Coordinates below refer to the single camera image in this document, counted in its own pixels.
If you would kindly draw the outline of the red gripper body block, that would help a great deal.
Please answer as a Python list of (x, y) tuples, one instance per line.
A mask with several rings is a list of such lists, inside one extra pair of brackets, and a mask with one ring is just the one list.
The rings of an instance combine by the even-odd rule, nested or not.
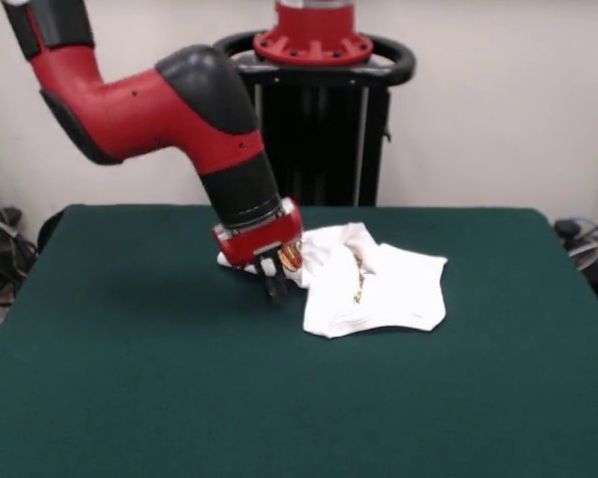
[(262, 222), (241, 229), (217, 224), (212, 233), (227, 262), (244, 267), (271, 249), (297, 241), (302, 230), (299, 207), (293, 199), (285, 197), (277, 211)]

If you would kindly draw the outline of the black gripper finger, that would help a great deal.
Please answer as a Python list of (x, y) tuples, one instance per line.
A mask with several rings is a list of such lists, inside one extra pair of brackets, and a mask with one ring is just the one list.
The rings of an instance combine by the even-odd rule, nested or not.
[(279, 258), (274, 258), (273, 263), (274, 263), (275, 274), (272, 279), (272, 282), (273, 282), (272, 297), (275, 302), (281, 302), (286, 298), (286, 296), (288, 294), (287, 279), (285, 276), (285, 272), (284, 272), (284, 268), (283, 268), (283, 264), (282, 264), (281, 260)]
[(274, 261), (266, 256), (258, 258), (258, 274), (261, 276), (267, 297), (271, 301), (278, 299), (276, 285), (277, 270)]

